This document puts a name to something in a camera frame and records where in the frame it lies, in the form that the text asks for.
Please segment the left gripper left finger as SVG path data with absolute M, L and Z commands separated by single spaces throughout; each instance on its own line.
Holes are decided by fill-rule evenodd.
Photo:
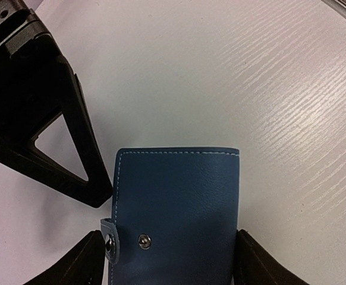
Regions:
M 102 284 L 104 265 L 105 241 L 99 230 L 91 231 L 58 262 L 26 285 Z

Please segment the blue leather card holder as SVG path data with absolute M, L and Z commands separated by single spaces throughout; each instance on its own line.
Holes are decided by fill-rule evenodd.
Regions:
M 240 153 L 225 147 L 122 148 L 114 168 L 109 284 L 230 284 Z

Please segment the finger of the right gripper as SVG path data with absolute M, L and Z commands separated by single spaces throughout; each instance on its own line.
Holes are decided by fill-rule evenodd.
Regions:
M 39 148 L 39 138 L 64 121 L 83 174 Z M 78 76 L 46 34 L 15 55 L 0 47 L 0 163 L 93 208 L 112 195 Z

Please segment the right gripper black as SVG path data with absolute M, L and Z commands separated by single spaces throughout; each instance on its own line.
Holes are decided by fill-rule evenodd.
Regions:
M 24 1 L 0 1 L 0 57 L 48 59 L 48 29 Z

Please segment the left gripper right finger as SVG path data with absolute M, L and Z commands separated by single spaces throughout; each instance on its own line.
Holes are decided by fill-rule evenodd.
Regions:
M 234 283 L 287 285 L 303 284 L 304 280 L 282 266 L 247 231 L 236 235 Z

